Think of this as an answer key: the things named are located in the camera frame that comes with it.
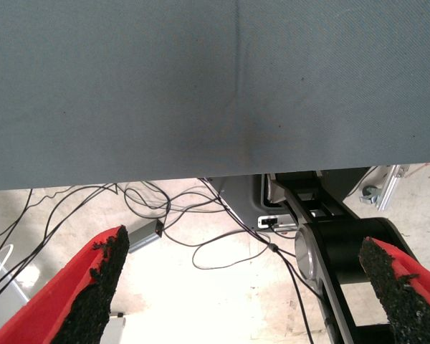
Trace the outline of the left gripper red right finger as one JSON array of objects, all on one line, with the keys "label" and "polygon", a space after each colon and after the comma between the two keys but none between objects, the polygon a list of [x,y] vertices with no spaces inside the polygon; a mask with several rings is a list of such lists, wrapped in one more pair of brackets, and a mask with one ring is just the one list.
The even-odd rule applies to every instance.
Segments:
[{"label": "left gripper red right finger", "polygon": [[398,247],[366,237],[360,264],[396,343],[430,343],[430,271]]}]

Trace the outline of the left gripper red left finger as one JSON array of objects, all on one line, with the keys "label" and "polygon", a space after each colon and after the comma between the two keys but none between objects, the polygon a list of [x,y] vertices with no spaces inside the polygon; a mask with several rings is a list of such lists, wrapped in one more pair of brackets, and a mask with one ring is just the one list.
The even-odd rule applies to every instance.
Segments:
[{"label": "left gripper red left finger", "polygon": [[129,246],[123,225],[94,236],[0,328],[0,343],[99,343]]}]

